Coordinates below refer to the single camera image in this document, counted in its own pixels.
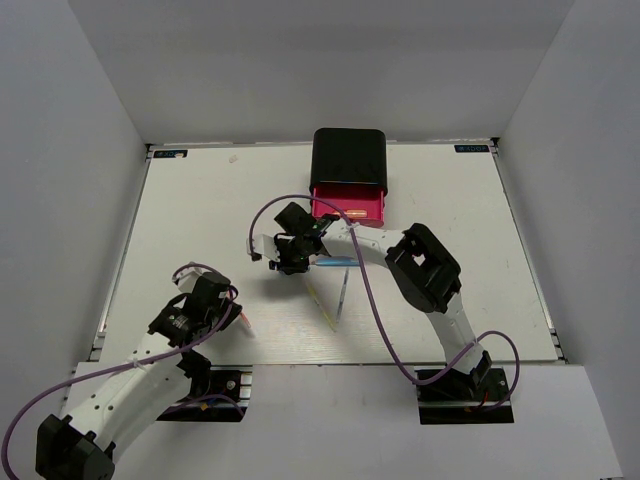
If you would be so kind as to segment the long blue marker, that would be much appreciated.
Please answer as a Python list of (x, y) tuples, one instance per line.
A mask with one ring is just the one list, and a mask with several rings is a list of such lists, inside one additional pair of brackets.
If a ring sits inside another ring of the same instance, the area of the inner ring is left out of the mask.
[(340, 268), (354, 268), (359, 266), (359, 262), (352, 258), (344, 257), (323, 257), (317, 258), (311, 262), (312, 265), (318, 267), (340, 267)]

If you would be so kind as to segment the blue thin pen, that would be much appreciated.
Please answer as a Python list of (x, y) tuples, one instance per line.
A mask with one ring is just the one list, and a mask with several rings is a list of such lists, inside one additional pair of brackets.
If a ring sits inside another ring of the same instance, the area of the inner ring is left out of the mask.
[(336, 323), (339, 323), (340, 320), (341, 320), (341, 317), (342, 317), (342, 312), (343, 312), (343, 308), (344, 308), (344, 302), (345, 302), (345, 298), (346, 298), (346, 292), (347, 292), (349, 277), (350, 277), (350, 268), (346, 267), (345, 271), (344, 271), (344, 275), (343, 275), (343, 281), (342, 281), (342, 284), (341, 284), (338, 305), (337, 305), (337, 308), (336, 308)]

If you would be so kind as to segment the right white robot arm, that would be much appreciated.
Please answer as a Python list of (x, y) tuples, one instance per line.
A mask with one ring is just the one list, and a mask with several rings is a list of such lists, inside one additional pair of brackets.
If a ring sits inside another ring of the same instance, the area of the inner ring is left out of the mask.
[[(384, 230), (361, 225), (334, 208), (315, 217), (295, 202), (274, 221), (279, 233), (250, 235), (247, 248), (254, 261), (264, 256), (270, 269), (293, 275), (307, 272), (312, 257), (355, 260), (382, 341), (407, 379), (418, 386), (450, 380), (453, 390), (466, 399), (486, 389), (492, 361), (464, 311), (461, 267), (427, 226), (414, 223), (405, 230)], [(403, 299), (430, 321), (445, 355), (445, 367), (432, 377), (418, 379), (394, 350), (375, 304), (368, 264), (386, 268)]]

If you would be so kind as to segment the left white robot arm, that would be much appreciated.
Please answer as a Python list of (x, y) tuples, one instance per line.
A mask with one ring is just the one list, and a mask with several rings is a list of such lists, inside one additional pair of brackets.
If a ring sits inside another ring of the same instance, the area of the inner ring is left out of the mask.
[(195, 348), (241, 314), (236, 292), (217, 271), (196, 274), (88, 399), (41, 423), (36, 472), (45, 479), (110, 479), (119, 457), (159, 416), (205, 396), (212, 363)]

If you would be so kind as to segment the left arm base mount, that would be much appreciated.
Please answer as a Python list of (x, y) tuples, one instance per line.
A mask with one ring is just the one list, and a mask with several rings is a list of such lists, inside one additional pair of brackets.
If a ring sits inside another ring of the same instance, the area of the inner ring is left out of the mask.
[(157, 420), (174, 423), (239, 423), (249, 406), (252, 379), (252, 366), (212, 367), (206, 391), (199, 397), (179, 400)]

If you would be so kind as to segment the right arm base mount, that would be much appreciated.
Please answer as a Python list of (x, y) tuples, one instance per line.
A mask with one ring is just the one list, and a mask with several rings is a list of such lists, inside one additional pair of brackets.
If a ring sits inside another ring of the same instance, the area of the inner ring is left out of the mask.
[(509, 391), (505, 371), (491, 368), (478, 390), (449, 377), (430, 385), (417, 386), (421, 425), (512, 424), (509, 400), (496, 407)]

